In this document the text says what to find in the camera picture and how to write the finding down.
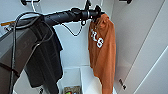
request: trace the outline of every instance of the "black cable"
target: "black cable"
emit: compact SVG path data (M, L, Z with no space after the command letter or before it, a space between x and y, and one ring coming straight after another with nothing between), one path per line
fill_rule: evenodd
M54 20L54 19L52 19L52 18L50 18L50 17L47 17L47 18L51 19L52 21L54 21L54 22L56 22L56 23L58 23L58 24L63 25L65 28L67 28L67 29L69 30L69 32L70 32L73 36L78 36L78 35L81 33L82 25L81 25L81 28L80 28L79 32L78 32L77 34L74 34L74 33L72 32L72 30L71 30L68 26L66 26L65 24L60 23L60 22L58 22L58 21L56 21L56 20Z
M35 13L35 12L26 12L23 14L20 14L14 23L14 27L13 27L13 47L12 47L12 64L11 64L11 68L14 70L15 69L15 57L16 57L16 26L17 23L19 22L20 18L26 14L38 14L38 15L42 15L40 13ZM9 94L13 93L13 87L14 87L14 71L11 71L11 76L10 76L10 87L9 87Z
M42 23L44 23L49 29L50 29L50 31L51 31L51 36L48 38L48 39L46 39L46 40L43 40L42 42L47 42L47 41L49 41L51 38L52 38L52 36L54 35L54 31L53 31L53 29L51 29L51 27L45 22L45 21L42 21Z
M16 29L24 29L24 28L28 28L31 25L33 25L33 23L38 19L39 17L34 18L34 20L32 20L30 23L23 25L23 26L17 26Z

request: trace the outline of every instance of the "closet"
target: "closet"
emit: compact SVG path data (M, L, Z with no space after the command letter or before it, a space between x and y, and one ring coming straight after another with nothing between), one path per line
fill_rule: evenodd
M168 92L168 0L132 0L130 4L120 0L90 0L94 9L99 5L115 25L116 72L113 94L166 94ZM34 3L37 12L49 14L84 9L86 0L40 0ZM33 11L30 2L26 6L20 0L1 0L0 23L13 21L27 11ZM64 87L80 86L83 94L101 94L101 84L93 76L88 52L86 21L81 33L74 37L64 26L54 29L63 50L61 63L63 77L57 82L60 94ZM65 23L77 34L80 22ZM0 36L5 34L0 27ZM25 71L15 84L16 94L39 94L43 86L31 88Z

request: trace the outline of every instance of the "white wall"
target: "white wall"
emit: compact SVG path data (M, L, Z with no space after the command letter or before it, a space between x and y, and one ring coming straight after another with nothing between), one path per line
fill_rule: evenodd
M27 5L24 6L20 0L0 0L0 2L0 24L14 21L16 17L23 12L33 11L31 3L27 3ZM41 12L39 3L34 3L34 6L37 12ZM6 33L4 27L0 26L0 37Z
M102 7L102 11L105 11L109 17L112 14L113 0L91 0L91 9L94 9L96 5ZM70 10L73 7L84 9L86 0L41 0L42 13L54 13L59 11ZM66 24L72 32L77 34L80 29L80 22L67 23ZM55 26L58 37L63 46L61 52L62 65L66 67L74 67L80 65L89 65L89 53L88 53L88 29L89 21L83 27L79 36L74 37L65 27L57 25Z
M163 2L164 0L133 0L131 4L127 4L114 0L112 21L115 24L117 44L114 85L117 92L121 89L119 79L124 82L127 78Z

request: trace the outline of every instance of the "orange shirt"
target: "orange shirt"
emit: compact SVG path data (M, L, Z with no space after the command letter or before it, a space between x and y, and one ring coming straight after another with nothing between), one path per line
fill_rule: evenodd
M102 84L102 94L112 94L115 74L115 30L107 14L101 15L89 27L90 67Z

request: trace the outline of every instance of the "black hanger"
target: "black hanger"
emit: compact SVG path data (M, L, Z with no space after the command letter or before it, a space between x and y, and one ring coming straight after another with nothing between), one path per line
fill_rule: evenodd
M102 14L105 14L105 12L101 12L101 8L98 5L96 5L95 11L98 12L98 15L93 19L93 22L96 22L97 18L100 18Z
M31 1L21 0L21 2L22 2L23 5L27 5L27 2L31 2Z

